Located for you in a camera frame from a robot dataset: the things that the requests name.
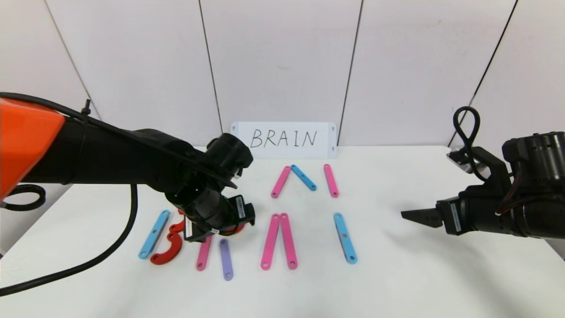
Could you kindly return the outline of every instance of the white sign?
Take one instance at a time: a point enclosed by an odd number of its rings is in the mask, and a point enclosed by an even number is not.
[[[251,149],[255,158],[335,158],[334,123],[236,122],[231,133]]]

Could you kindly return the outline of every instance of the tabletop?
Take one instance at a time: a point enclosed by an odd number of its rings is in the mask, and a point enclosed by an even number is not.
[[[136,223],[124,244],[77,275],[0,298],[3,317],[562,317],[565,264],[540,239],[491,233],[447,235],[402,219],[457,195],[473,176],[446,147],[340,147],[333,160],[255,160],[235,180],[253,203],[255,226],[229,237],[233,279],[223,278],[219,238],[196,271],[199,243],[185,242],[164,265],[139,259],[164,195],[139,186]],[[323,164],[340,191],[329,194]],[[285,165],[277,199],[270,191]],[[119,236],[129,216],[129,186],[74,185],[0,261],[0,286],[83,263]],[[358,262],[345,261],[333,214],[343,214]],[[271,215],[288,213],[298,268],[286,266],[281,236],[270,270],[260,268]],[[181,216],[172,213],[168,225]],[[161,235],[155,252],[170,246]]]

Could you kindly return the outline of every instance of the orange robot arm cover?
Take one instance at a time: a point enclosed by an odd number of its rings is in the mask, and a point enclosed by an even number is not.
[[[46,107],[0,98],[0,201],[45,155],[64,121]]]

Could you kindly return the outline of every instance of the barcode label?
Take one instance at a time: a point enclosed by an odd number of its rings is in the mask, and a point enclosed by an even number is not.
[[[461,223],[459,223],[459,217],[457,216],[457,207],[455,204],[451,203],[451,214],[453,214],[453,221],[455,221],[455,230],[461,232]]]
[[[237,214],[240,216],[240,218],[244,218],[245,217],[245,209],[244,209],[243,199],[240,196],[238,196],[236,198],[236,203],[237,203]]]
[[[185,216],[184,217],[184,238],[192,236],[192,222]]]

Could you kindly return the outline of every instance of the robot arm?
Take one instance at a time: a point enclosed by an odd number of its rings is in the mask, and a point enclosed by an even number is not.
[[[222,134],[201,152],[157,130],[121,130],[90,118],[88,104],[79,113],[41,98],[0,93],[0,111],[0,200],[21,192],[21,186],[15,187],[20,181],[146,184],[193,222],[191,242],[254,224],[251,204],[241,196],[221,195],[226,186],[236,187],[231,179],[253,161],[235,136]]]
[[[478,113],[473,111],[477,121]],[[403,211],[402,217],[431,227],[445,225],[452,235],[487,231],[565,238],[565,133],[511,139],[502,153],[512,168],[512,183],[502,160],[480,147],[463,148],[450,155],[462,164],[473,160],[490,168],[484,184],[440,200],[433,209]]]

